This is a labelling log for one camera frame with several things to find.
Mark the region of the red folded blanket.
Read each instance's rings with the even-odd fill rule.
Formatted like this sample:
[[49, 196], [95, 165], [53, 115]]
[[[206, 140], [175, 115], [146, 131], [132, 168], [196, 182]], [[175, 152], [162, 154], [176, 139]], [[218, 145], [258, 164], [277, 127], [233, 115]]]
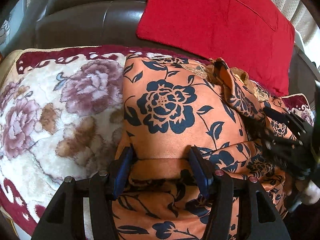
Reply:
[[220, 57], [273, 94], [289, 92], [295, 29], [271, 0], [147, 0], [136, 34]]

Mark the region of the beige dotted curtain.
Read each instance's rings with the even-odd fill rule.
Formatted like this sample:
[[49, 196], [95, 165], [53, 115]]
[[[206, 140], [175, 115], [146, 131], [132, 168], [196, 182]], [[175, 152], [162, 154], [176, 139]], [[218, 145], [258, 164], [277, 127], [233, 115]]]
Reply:
[[301, 0], [271, 0], [300, 33], [307, 45], [314, 37], [317, 24]]

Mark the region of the dark leather sofa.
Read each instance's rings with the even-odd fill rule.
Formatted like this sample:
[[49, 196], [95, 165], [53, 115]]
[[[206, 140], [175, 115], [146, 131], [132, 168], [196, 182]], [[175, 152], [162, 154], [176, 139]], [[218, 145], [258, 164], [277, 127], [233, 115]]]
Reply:
[[[35, 27], [37, 48], [120, 45], [206, 59], [179, 48], [143, 40], [136, 34], [147, 0], [48, 0], [44, 18]], [[289, 92], [314, 100], [316, 67], [295, 41], [289, 66]]]

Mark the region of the floral plush seat cover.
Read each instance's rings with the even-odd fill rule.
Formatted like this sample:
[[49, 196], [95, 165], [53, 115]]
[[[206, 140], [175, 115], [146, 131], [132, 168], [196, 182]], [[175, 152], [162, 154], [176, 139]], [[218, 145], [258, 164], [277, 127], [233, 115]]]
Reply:
[[[59, 193], [50, 218], [52, 230], [42, 238], [62, 239], [62, 229], [72, 225], [73, 238], [94, 239], [89, 180], [122, 153], [118, 147], [124, 130], [124, 68], [129, 55], [189, 59], [101, 46], [16, 50], [2, 62], [1, 207], [27, 234], [37, 231], [58, 189], [71, 186], [70, 193]], [[224, 61], [191, 60], [200, 72]], [[248, 88], [260, 87], [257, 96], [268, 92], [244, 70], [231, 69]], [[304, 95], [278, 98], [287, 106], [285, 113], [295, 113], [313, 125]]]

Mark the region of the orange black floral garment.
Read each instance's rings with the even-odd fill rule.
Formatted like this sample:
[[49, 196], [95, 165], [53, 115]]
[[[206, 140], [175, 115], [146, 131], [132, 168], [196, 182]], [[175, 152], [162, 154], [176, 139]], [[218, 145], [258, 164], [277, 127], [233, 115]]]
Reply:
[[191, 59], [129, 55], [124, 68], [124, 130], [118, 151], [132, 146], [137, 162], [129, 185], [112, 204], [120, 239], [201, 239], [211, 204], [199, 192], [187, 159], [191, 146], [233, 178], [257, 177], [281, 216], [285, 173], [264, 161], [246, 118], [292, 138], [267, 118], [264, 107], [285, 113], [282, 98], [248, 88], [219, 60], [198, 71]]

